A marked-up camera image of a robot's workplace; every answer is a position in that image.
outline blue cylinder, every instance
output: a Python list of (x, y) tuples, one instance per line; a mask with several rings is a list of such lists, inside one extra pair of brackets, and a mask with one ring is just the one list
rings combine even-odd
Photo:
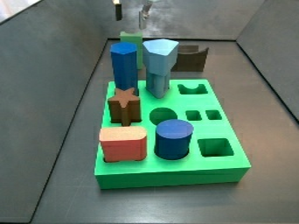
[(127, 42), (116, 43), (111, 46), (109, 52), (116, 88), (121, 90), (135, 88), (135, 95), (139, 95), (136, 45)]
[(179, 119), (160, 122), (155, 130), (153, 152), (159, 158), (175, 160), (184, 158), (190, 152), (192, 125)]

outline salmon red arch block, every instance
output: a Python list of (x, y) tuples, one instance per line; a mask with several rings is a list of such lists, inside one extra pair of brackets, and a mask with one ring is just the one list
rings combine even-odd
[(99, 132), (107, 163), (143, 160), (147, 155), (147, 131), (139, 126), (103, 128)]

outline shape sorter board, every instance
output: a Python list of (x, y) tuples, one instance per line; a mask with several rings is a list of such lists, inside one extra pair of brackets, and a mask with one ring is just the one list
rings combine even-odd
[[(100, 188), (239, 182), (251, 165), (208, 81), (171, 80), (163, 99), (145, 90), (144, 80), (137, 86), (143, 121), (131, 125), (147, 129), (147, 157), (143, 161), (105, 163), (99, 145), (95, 176)], [(107, 99), (113, 95), (111, 81)], [(194, 126), (190, 153), (179, 160), (165, 160), (155, 155), (155, 128), (160, 121), (175, 118)], [(101, 127), (120, 125), (109, 122), (107, 101)]]

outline cylinder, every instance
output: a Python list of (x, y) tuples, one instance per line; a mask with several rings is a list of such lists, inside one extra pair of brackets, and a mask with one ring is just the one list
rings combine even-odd
[(176, 160), (190, 153), (192, 125), (179, 119), (160, 122), (155, 130), (153, 152), (159, 158)]

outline blue hexagonal prism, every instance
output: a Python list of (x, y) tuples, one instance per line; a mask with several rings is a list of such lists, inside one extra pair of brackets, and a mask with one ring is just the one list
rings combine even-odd
[(109, 48), (116, 88), (137, 91), (137, 69), (136, 69), (136, 45), (127, 42), (116, 43)]
[(177, 47), (177, 41), (164, 38), (144, 42), (145, 88), (156, 98), (164, 97), (169, 87)]

